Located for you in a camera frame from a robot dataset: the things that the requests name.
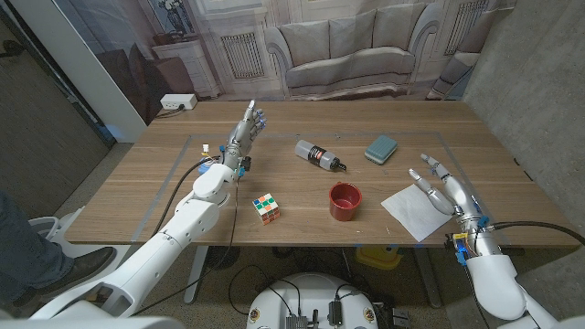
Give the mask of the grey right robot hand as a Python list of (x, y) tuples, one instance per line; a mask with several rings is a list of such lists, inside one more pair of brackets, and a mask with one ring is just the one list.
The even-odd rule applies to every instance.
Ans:
[(420, 155), (431, 173), (437, 176), (444, 184), (444, 193), (433, 187), (428, 180), (422, 177), (414, 169), (409, 169), (409, 175), (414, 180), (415, 186), (423, 192), (431, 204), (442, 214), (456, 216), (467, 220), (469, 218), (481, 218), (482, 210), (474, 199), (474, 196), (466, 186), (438, 160), (426, 154)]

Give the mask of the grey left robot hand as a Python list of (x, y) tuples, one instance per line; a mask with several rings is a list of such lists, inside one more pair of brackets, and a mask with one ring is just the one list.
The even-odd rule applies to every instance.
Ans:
[(256, 108), (255, 100), (251, 100), (243, 118), (229, 133), (223, 164), (236, 169), (241, 160), (248, 155), (256, 137), (266, 126), (266, 116), (262, 109)]

